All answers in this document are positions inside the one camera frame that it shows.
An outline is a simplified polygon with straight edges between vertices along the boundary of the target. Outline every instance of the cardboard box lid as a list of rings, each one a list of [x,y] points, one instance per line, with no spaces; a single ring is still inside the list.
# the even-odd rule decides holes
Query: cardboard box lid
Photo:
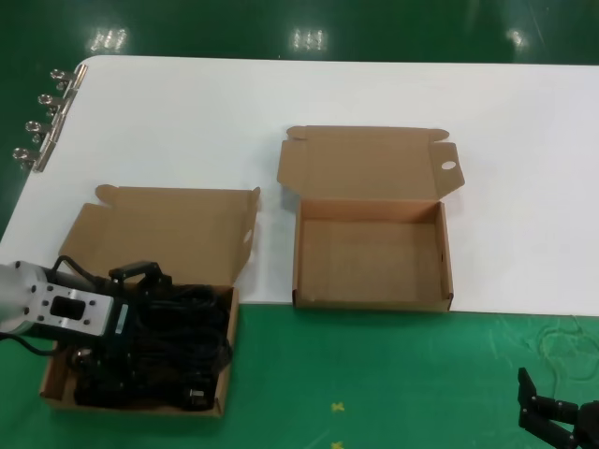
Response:
[[[98,276],[155,261],[175,283],[232,285],[250,257],[260,189],[198,190],[100,185],[60,254]]]
[[[294,126],[278,181],[304,197],[440,199],[464,184],[443,129]]]

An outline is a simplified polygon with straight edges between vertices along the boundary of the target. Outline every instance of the green mat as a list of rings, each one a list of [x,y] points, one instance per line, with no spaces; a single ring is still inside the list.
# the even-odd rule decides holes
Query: green mat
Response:
[[[2,447],[546,447],[518,427],[518,367],[542,395],[598,398],[598,330],[573,317],[242,306],[220,420],[51,411],[37,397],[44,361],[7,342]]]

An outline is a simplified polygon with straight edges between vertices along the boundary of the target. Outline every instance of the green floor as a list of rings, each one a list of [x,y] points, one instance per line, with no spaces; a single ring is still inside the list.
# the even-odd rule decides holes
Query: green floor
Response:
[[[2,231],[26,179],[10,155],[27,146],[24,123],[44,119],[36,97],[51,92],[52,68],[116,52],[596,65],[599,2],[11,0],[0,43]],[[528,367],[542,394],[599,398],[598,333],[597,320],[571,317],[245,306],[220,421],[52,413],[37,397],[44,360],[5,342],[0,446],[546,447],[517,426],[516,370]]]

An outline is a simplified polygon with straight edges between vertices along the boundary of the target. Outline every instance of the white table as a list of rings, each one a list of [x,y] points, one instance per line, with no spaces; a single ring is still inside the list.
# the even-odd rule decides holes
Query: white table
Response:
[[[296,124],[440,127],[466,185],[445,199],[453,311],[599,315],[599,67],[98,56],[0,262],[52,264],[98,184],[262,188],[238,285],[287,303],[294,202],[277,183]]]

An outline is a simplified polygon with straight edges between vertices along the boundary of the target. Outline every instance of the open cardboard box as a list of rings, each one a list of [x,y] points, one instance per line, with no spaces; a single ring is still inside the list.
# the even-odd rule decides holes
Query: open cardboard box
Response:
[[[177,284],[210,284],[230,308],[227,338],[234,344],[239,292],[233,283],[252,251],[260,190],[193,190],[100,185],[103,205],[85,204],[61,254],[97,276],[140,260],[157,262]],[[123,412],[222,416],[231,364],[219,375],[214,407],[185,412],[162,406]],[[51,359],[39,395],[52,407],[81,407],[73,392],[76,374],[64,357]]]
[[[447,311],[445,207],[464,184],[441,129],[295,126],[278,181],[301,196],[297,307]]]

